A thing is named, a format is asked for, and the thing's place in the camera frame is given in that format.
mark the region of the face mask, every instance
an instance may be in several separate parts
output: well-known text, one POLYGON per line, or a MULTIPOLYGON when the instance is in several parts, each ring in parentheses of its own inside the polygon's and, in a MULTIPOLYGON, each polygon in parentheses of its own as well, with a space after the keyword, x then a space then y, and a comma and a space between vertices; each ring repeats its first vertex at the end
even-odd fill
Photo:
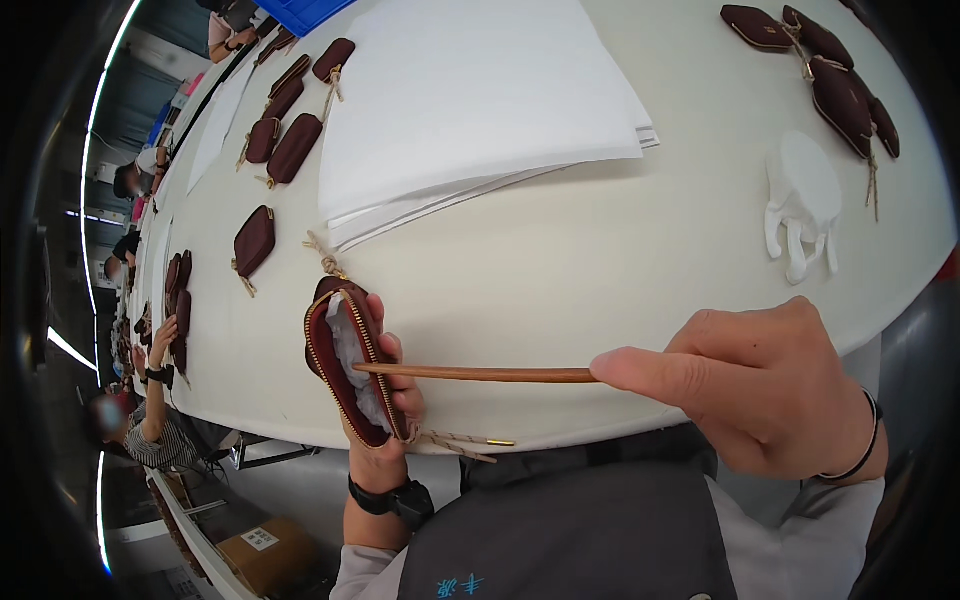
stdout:
POLYGON ((100 425, 104 428, 104 431, 116 431, 123 424, 125 417, 126 415, 120 410, 116 402, 112 400, 101 402, 100 425))

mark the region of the gold zipper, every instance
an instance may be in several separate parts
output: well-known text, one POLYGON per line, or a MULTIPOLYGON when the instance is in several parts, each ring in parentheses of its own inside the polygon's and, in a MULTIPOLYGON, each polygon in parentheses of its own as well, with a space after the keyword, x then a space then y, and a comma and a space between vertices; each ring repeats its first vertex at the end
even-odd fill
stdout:
POLYGON ((320 379, 324 381, 326 388, 330 391, 330 395, 333 397, 333 401, 337 403, 337 408, 340 409, 340 415, 344 418, 344 422, 349 425, 350 429, 353 431, 353 435, 356 436, 356 439, 360 442, 360 444, 363 444, 371 450, 376 450, 377 448, 382 448, 383 445, 373 446, 363 441, 363 438, 360 436, 360 432, 357 431, 356 427, 353 426, 353 423, 350 422, 349 417, 347 417, 347 411, 344 410, 343 404, 340 403, 340 398, 338 398, 336 393, 333 391, 333 386, 331 386, 330 382, 327 380, 326 373, 324 373, 324 368, 320 364, 320 359, 317 358, 317 351, 313 347, 313 342, 310 340, 310 322, 313 320, 314 311, 317 310, 317 307, 320 306, 324 300, 330 298, 338 291, 339 290, 333 290, 331 292, 327 292, 321 296, 319 300, 315 301, 312 306, 310 306, 310 310, 306 311, 306 319, 303 320, 303 332, 306 336, 306 347, 310 351, 310 357, 313 359, 314 367, 317 368, 317 372, 320 374, 320 379))
MULTIPOLYGON (((353 298, 350 297, 350 294, 343 294, 344 299, 347 301, 347 304, 350 305, 350 312, 353 313, 353 318, 356 319, 357 324, 360 325, 360 333, 363 336, 364 346, 367 347, 367 354, 370 356, 372 363, 378 362, 376 360, 376 352, 373 350, 373 341, 370 337, 370 333, 367 331, 367 326, 364 325, 363 319, 360 317, 360 311, 357 310, 356 304, 353 303, 353 298)), ((394 407, 390 402, 390 392, 387 390, 387 380, 380 373, 376 374, 376 382, 380 386, 380 392, 383 394, 383 397, 387 400, 387 414, 390 416, 390 423, 394 427, 397 437, 399 438, 400 434, 400 425, 396 420, 396 412, 394 412, 394 407)))

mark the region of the watch strap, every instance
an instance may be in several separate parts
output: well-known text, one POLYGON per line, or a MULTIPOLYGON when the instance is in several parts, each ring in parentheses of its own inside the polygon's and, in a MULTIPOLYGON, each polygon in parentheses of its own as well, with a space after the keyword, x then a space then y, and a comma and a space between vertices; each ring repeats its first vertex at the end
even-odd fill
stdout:
POLYGON ((367 492, 350 476, 347 486, 357 506, 364 512, 371 515, 393 513, 400 517, 410 531, 419 530, 435 514, 430 490, 419 481, 411 481, 410 477, 407 477, 402 486, 386 493, 367 492))

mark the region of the thin black bracelet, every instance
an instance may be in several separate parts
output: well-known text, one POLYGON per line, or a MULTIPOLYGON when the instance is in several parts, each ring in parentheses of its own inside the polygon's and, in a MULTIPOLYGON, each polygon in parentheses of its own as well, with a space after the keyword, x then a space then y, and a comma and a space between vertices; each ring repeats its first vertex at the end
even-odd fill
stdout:
POLYGON ((846 473, 840 475, 827 475, 826 473, 820 473, 817 475, 817 479, 822 479, 824 481, 840 481, 841 479, 847 479, 848 477, 853 477, 856 475, 864 465, 867 464, 867 461, 870 460, 870 455, 874 453, 874 446, 876 445, 876 433, 880 430, 880 420, 883 419, 883 410, 880 408, 879 404, 876 403, 876 398, 874 395, 867 391, 866 388, 861 388, 863 390, 863 395, 867 397, 867 400, 870 401, 870 412, 874 415, 874 436, 870 439, 870 446, 867 447, 867 451, 864 452, 863 458, 854 466, 852 469, 846 473))

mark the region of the person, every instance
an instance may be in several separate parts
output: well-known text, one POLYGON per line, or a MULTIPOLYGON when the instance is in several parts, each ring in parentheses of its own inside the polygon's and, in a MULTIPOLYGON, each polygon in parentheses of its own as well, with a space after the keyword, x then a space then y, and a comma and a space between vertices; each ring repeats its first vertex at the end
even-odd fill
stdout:
POLYGON ((197 4, 210 11, 207 42, 209 44, 210 60, 214 64, 229 57, 240 46, 254 43, 257 40, 256 28, 250 23, 250 17, 256 10, 256 6, 251 7, 252 2, 248 0, 197 0, 197 4), (230 26, 230 21, 234 20, 230 18, 231 11, 238 15, 236 21, 241 23, 241 25, 238 25, 242 28, 240 31, 234 31, 233 27, 230 26))
POLYGON ((130 268, 136 266, 136 249, 140 246, 140 232, 131 231, 120 238, 117 245, 113 247, 113 256, 104 261, 104 275, 114 281, 120 276, 121 265, 126 264, 130 268))
MULTIPOLYGON (((371 295, 370 307, 379 333, 383 303, 371 295)), ((378 342, 402 361, 396 336, 378 342)), ((405 446, 370 449, 345 427, 351 492, 331 600, 848 597, 883 495, 887 438, 809 301, 701 311, 664 352, 616 349, 590 372, 692 423, 498 454, 495 465, 461 457, 462 495, 415 535, 410 512, 431 511, 411 508, 422 503, 409 500, 405 446), (717 486, 717 454, 733 471, 802 481, 779 529, 717 486)), ((421 420, 415 381, 388 379, 397 408, 421 420)))
POLYGON ((129 412, 119 398, 109 395, 97 396, 87 405, 93 435, 105 446, 122 445, 136 462, 160 470, 192 468, 209 456, 209 449, 227 450, 240 439, 235 429, 191 419, 164 402, 161 365, 176 337, 174 315, 154 335, 149 368, 151 377, 157 378, 148 377, 146 353, 140 346, 134 347, 134 367, 140 379, 147 382, 147 398, 135 410, 129 412))
POLYGON ((117 198, 136 198, 154 195, 167 171, 167 149, 148 148, 130 163, 117 167, 113 176, 113 195, 117 198))

